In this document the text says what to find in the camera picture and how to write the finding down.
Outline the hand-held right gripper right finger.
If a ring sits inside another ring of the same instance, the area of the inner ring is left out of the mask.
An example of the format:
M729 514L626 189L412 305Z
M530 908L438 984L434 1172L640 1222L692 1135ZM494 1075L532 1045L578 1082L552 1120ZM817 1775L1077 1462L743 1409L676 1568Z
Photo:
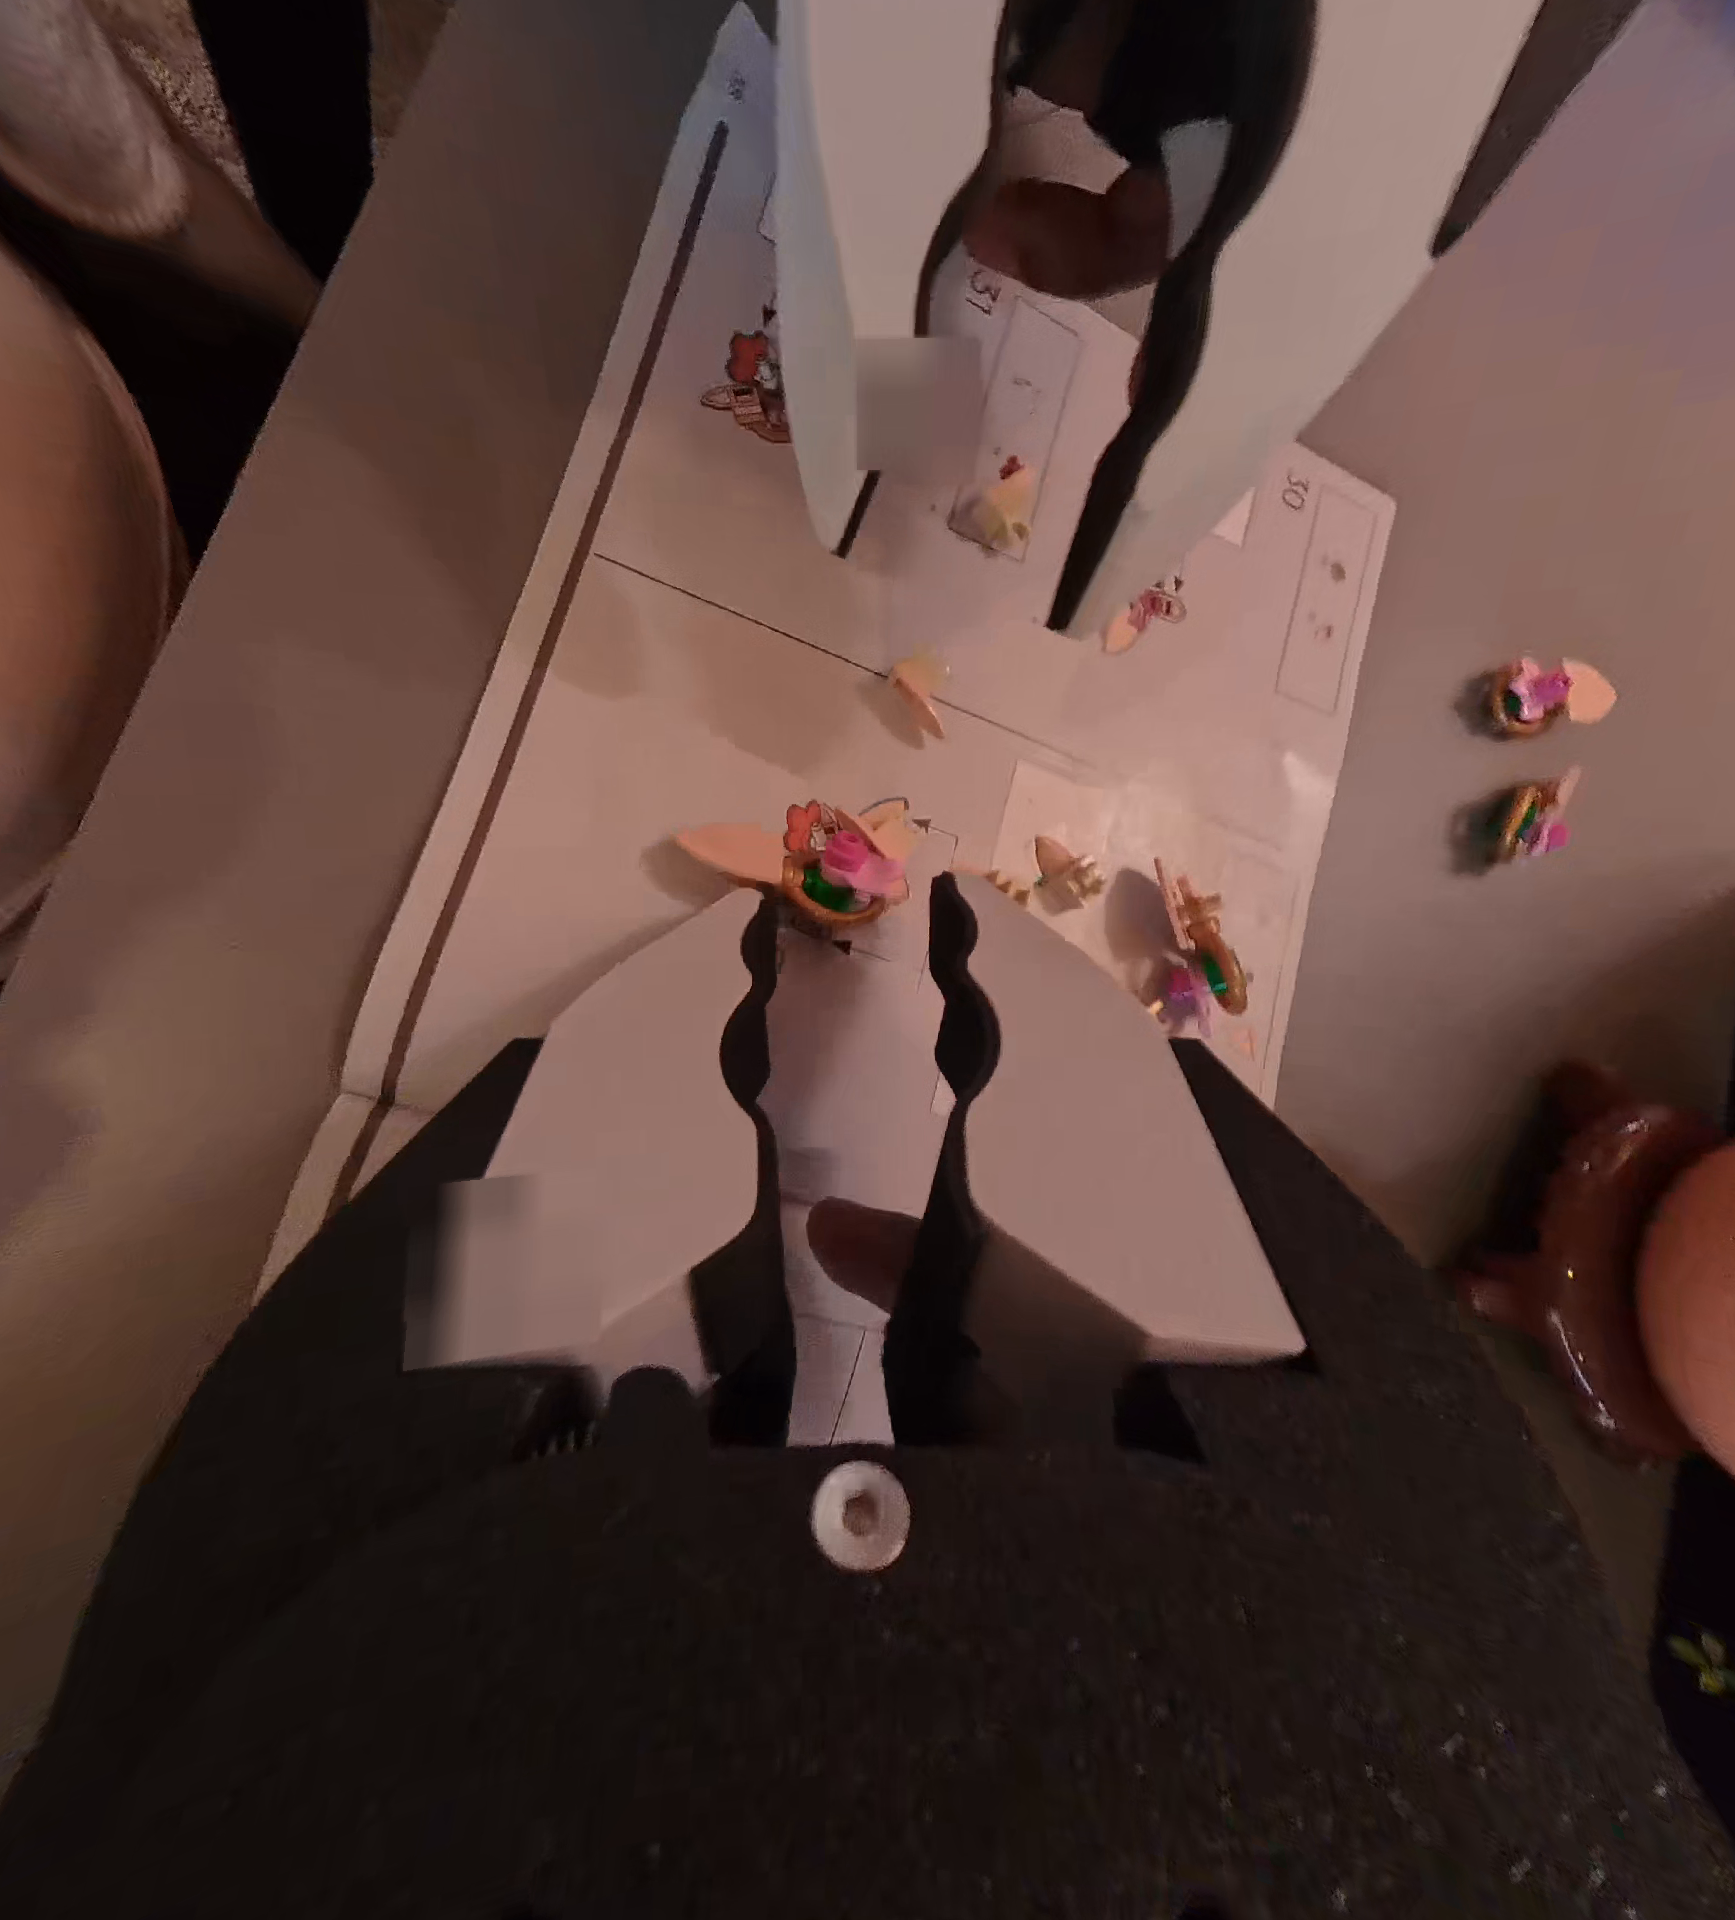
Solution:
M885 1331L895 1445L1139 1445L1173 1372L1305 1356L1155 1018L983 876L927 923L951 1112Z

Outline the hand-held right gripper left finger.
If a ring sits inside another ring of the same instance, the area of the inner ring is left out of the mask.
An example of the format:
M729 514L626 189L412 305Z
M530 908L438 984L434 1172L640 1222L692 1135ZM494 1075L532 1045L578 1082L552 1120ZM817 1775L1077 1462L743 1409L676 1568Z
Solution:
M795 1337L761 1108L779 911L725 896L544 1037L486 1170L486 1362L662 1368L721 1445L783 1445Z

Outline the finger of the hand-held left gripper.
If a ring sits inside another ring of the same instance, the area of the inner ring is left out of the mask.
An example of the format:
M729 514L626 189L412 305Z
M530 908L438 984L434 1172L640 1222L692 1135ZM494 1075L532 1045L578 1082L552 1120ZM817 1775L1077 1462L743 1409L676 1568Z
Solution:
M1537 2L1237 5L1233 132L1153 295L1047 625L1105 620L1207 535L1429 269Z
M973 340L931 329L997 112L1001 2L781 2L775 249L807 514L845 558L881 479L973 472Z

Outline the cream pink toy flower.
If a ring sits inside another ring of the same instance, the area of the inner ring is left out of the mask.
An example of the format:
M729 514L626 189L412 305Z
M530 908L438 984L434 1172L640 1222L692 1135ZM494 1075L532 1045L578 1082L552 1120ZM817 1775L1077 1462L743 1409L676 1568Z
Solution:
M1183 623L1187 612L1183 587L1183 574L1169 572L1135 594L1103 628L1101 653L1109 658L1123 656L1149 631Z
M1479 719L1495 738L1525 741L1561 724L1595 727L1617 698L1615 685L1587 660L1521 656L1483 681Z
M1581 767L1543 781L1521 781L1471 805L1455 828L1455 857L1463 873L1489 873L1545 858L1571 845L1569 806L1583 779Z
M731 887L783 903L829 938L877 924L909 901L931 820L903 797L861 808L807 798L773 823L709 823L672 840Z
M1253 1051L1251 976L1223 928L1223 898L1183 870L1153 858L1153 879L1167 920L1147 983L1145 1011L1163 1034L1201 1045L1227 1043Z

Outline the white instruction booklet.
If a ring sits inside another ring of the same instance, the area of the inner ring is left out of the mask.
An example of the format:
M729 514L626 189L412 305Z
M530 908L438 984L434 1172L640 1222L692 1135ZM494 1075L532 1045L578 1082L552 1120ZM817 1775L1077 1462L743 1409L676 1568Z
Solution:
M781 924L761 1108L791 1263L829 1193L925 1204L951 1112L927 973L941 875L997 873L1137 1003L1167 945L1153 858L1221 892L1255 1046L1205 1046L1275 1108L1395 505L1289 444L1167 570L1185 579L1183 623L1119 656L1053 634L1033 592L1053 582L1077 457L1131 348L1091 308L975 270L959 319L1001 388L1007 453L1039 476L1025 557L955 538L947 507L905 491L869 503L851 558L825 552L789 444L743 425L733 374L707 381L711 348L757 323L775 284L773 114L773 42L735 5L262 1291L500 1045L546 1037L699 911L757 898L690 862L678 831L773 825L805 801L905 798L931 832L909 901L877 924ZM919 651L949 667L945 741L921 738L885 683ZM1099 864L1089 907L1039 904L1041 832Z

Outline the pink brick flower pot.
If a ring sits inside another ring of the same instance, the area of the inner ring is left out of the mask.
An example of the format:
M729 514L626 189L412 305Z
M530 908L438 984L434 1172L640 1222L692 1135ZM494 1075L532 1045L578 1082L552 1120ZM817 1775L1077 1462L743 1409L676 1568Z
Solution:
M1565 1060L1545 1075L1525 1137L1533 1180L1507 1204L1519 1245L1479 1247L1453 1270L1459 1303L1527 1342L1577 1429L1629 1468L1693 1450L1645 1354L1639 1270L1669 1189L1721 1141L1709 1118Z

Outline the person's body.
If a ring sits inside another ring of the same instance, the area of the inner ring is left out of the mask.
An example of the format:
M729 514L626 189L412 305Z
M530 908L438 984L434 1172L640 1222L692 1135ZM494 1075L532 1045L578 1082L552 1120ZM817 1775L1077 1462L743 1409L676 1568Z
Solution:
M0 5L0 983L370 193L376 5Z

